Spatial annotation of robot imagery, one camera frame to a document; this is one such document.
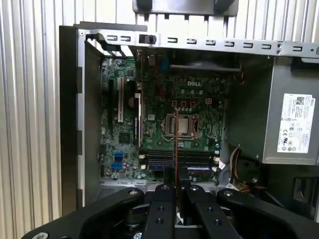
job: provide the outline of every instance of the dell logo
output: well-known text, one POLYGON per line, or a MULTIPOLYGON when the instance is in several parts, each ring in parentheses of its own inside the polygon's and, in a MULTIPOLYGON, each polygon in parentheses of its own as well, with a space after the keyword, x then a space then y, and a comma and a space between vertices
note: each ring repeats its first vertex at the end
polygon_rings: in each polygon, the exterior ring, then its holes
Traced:
POLYGON ((188 86, 201 86, 200 82, 192 82, 192 81, 188 81, 187 85, 188 86))

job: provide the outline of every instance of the blue connector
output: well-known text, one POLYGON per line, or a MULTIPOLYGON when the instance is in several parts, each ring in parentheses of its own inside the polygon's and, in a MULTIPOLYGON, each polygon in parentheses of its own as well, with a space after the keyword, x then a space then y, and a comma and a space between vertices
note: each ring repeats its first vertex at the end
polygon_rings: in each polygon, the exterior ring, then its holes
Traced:
POLYGON ((122 152, 115 152, 115 153, 114 153, 114 157, 115 157, 115 158, 124 158, 124 153, 122 153, 122 152))
POLYGON ((113 169, 122 169, 123 168, 123 163, 112 163, 111 168, 113 169))

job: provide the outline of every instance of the corrugated metal wall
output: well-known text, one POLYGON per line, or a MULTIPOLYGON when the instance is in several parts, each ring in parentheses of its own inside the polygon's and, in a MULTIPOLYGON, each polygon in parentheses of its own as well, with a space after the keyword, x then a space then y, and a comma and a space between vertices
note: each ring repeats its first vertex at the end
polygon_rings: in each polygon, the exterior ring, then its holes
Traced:
POLYGON ((319 43, 319 0, 239 0, 237 17, 135 15, 132 0, 0 1, 0 238, 61 215, 58 26, 319 43))

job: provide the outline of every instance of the barcode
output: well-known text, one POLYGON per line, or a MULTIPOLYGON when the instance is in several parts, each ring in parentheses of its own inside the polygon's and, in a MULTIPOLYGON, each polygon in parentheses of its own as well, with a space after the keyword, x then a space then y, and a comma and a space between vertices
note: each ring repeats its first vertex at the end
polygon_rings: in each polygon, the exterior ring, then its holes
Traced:
POLYGON ((296 105, 304 105, 305 98, 304 97, 297 97, 296 105))

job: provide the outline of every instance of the power supply label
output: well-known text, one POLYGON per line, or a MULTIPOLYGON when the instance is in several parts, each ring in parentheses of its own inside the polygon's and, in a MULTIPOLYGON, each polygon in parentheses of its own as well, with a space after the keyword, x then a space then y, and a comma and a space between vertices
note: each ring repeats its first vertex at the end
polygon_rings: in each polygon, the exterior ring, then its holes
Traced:
POLYGON ((277 152, 308 153, 315 102, 312 95, 284 94, 277 152))

